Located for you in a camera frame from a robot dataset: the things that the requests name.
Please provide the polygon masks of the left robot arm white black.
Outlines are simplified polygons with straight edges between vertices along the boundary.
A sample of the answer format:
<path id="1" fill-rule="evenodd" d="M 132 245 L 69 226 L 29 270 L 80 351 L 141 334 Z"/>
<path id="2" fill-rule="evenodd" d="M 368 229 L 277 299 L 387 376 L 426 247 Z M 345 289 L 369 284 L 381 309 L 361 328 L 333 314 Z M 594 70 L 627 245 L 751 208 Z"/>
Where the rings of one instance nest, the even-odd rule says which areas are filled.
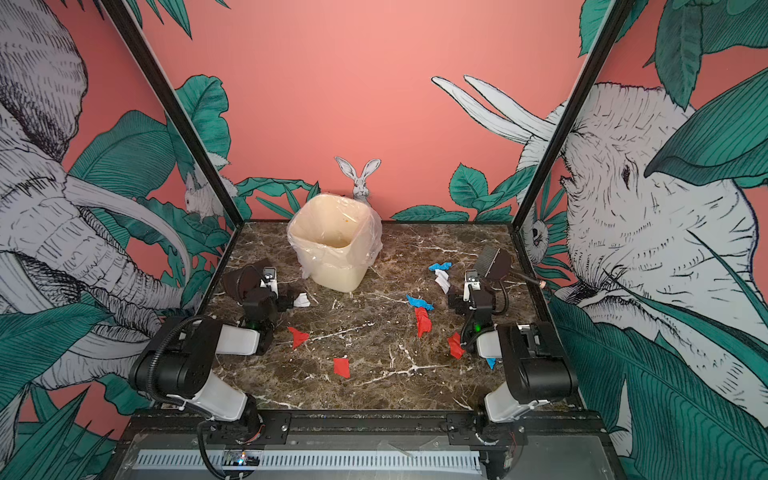
<path id="1" fill-rule="evenodd" d="M 278 294 L 259 286 L 239 295 L 244 317 L 236 325 L 206 315 L 166 321 L 133 363 L 129 385 L 151 399 L 189 407 L 241 445 L 258 440 L 265 421 L 252 396 L 213 372 L 218 354 L 261 356 L 274 337 Z"/>

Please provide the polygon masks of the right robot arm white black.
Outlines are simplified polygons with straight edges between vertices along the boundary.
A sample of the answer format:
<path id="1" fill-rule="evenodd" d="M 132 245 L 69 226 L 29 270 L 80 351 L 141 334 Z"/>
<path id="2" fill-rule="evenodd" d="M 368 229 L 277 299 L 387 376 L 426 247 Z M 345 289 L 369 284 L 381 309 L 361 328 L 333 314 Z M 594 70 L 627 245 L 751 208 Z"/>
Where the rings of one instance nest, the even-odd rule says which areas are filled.
<path id="1" fill-rule="evenodd" d="M 463 293 L 451 287 L 447 297 L 449 306 L 465 318 L 451 342 L 468 354 L 499 361 L 504 374 L 502 384 L 483 397 L 464 423 L 447 421 L 451 441 L 508 446 L 525 415 L 576 393 L 576 374 L 552 323 L 495 323 L 495 297 L 482 287 L 469 286 Z"/>

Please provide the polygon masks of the dark brown dustpan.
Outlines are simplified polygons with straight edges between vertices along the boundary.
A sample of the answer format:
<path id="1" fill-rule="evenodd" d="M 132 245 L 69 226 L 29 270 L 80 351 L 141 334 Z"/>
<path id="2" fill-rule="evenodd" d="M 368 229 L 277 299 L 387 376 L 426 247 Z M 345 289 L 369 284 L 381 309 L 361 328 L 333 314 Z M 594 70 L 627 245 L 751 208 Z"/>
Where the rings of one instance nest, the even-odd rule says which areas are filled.
<path id="1" fill-rule="evenodd" d="M 271 266 L 269 259 L 262 259 L 225 273 L 221 278 L 222 288 L 230 298 L 240 303 L 251 290 L 267 284 L 264 269 Z"/>

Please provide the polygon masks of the dark brown hand brush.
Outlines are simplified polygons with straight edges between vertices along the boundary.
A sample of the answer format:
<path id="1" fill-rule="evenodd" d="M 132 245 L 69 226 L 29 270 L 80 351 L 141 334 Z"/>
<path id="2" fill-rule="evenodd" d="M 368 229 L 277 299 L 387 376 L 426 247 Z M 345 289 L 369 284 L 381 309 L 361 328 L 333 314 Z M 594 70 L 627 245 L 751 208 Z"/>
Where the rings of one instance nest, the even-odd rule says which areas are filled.
<path id="1" fill-rule="evenodd" d="M 507 250 L 491 245 L 485 246 L 478 255 L 474 264 L 474 270 L 481 278 L 489 281 L 501 281 L 507 276 L 512 275 L 527 283 L 536 285 L 540 289 L 546 287 L 545 281 L 514 268 L 512 256 Z"/>

